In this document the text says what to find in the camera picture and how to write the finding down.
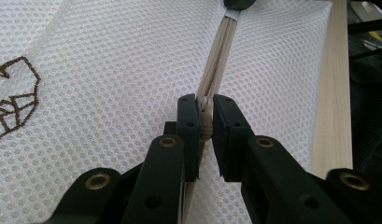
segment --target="embroidered design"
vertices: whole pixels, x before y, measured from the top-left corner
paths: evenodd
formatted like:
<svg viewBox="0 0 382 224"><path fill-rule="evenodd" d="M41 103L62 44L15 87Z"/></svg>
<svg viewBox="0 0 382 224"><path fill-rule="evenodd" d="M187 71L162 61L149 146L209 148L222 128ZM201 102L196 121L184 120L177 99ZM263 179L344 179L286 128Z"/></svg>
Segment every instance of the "embroidered design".
<svg viewBox="0 0 382 224"><path fill-rule="evenodd" d="M0 138L18 130L38 105L39 74L25 57L0 65Z"/></svg>

